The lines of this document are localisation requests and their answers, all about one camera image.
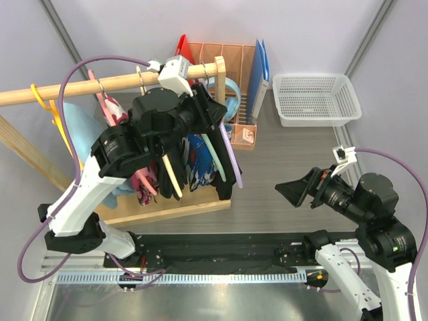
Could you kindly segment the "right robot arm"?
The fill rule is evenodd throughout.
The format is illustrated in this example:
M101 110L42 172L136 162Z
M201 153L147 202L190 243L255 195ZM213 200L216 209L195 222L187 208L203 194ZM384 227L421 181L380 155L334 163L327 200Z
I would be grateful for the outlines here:
M346 263L339 246L326 230L307 234L303 260L320 264L354 308L356 320L420 320L416 291L409 287L417 246L412 232L395 217L399 196L383 175L366 173L356 187L338 174L336 166L314 167L303 178L275 186L294 207L307 196L311 208L326 205L357 225L358 245L369 260L380 294L374 295Z

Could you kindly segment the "black trousers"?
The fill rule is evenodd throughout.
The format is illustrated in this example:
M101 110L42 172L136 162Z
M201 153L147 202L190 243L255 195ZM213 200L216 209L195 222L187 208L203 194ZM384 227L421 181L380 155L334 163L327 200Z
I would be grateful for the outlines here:
M221 124L214 131L202 134L202 139L208 148L215 171L211 175L210 185L215 187L219 200L230 200L233 186L237 182L235 170L240 173L240 169L224 125Z

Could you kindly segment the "lilac plastic hanger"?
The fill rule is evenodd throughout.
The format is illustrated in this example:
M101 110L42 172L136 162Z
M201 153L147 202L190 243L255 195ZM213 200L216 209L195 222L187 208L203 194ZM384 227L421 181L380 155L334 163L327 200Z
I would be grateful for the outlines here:
M230 140L229 140L229 137L227 135L227 131L225 129L225 125L223 122L220 122L219 129L220 129L225 147L227 149L227 154L229 155L229 160L231 162L231 166L232 166L232 169L233 169L233 172L235 175L235 180L237 182L238 187L240 189L242 189L243 188L243 181L242 181L242 177L241 177L240 168L239 168L239 165L237 163L235 153L234 153L233 148L231 146L231 143L230 143Z

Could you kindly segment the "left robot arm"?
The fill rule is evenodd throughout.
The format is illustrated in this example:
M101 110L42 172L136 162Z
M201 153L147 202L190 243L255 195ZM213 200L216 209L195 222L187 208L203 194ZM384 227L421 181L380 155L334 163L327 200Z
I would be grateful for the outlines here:
M191 184L183 151L193 135L209 138L221 164L229 168L220 132L226 111L202 84L193 84L187 93L158 87L136 97L127 117L95 139L83 171L66 192L54 204L38 207L49 227L46 247L66 254L99 249L127 267L137 266L142 251L136 236L103 222L97 206L140 169L156 175L163 197L178 197Z

